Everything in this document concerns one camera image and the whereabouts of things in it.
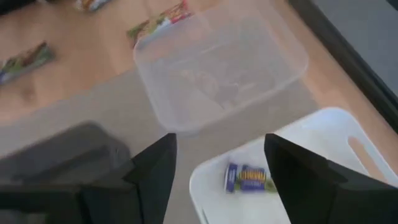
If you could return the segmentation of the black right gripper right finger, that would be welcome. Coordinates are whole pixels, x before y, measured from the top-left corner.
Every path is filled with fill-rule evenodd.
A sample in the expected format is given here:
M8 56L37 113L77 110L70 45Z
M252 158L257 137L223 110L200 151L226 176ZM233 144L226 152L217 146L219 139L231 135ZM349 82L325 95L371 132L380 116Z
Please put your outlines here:
M397 224L397 187L276 134L266 134L264 153L291 223Z

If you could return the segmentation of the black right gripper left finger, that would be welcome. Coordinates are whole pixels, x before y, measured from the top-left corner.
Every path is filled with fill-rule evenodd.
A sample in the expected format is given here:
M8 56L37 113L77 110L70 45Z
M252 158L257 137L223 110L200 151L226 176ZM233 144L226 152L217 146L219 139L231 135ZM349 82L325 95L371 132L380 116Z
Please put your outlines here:
M168 133L82 187L85 223L163 223L175 177L177 136Z

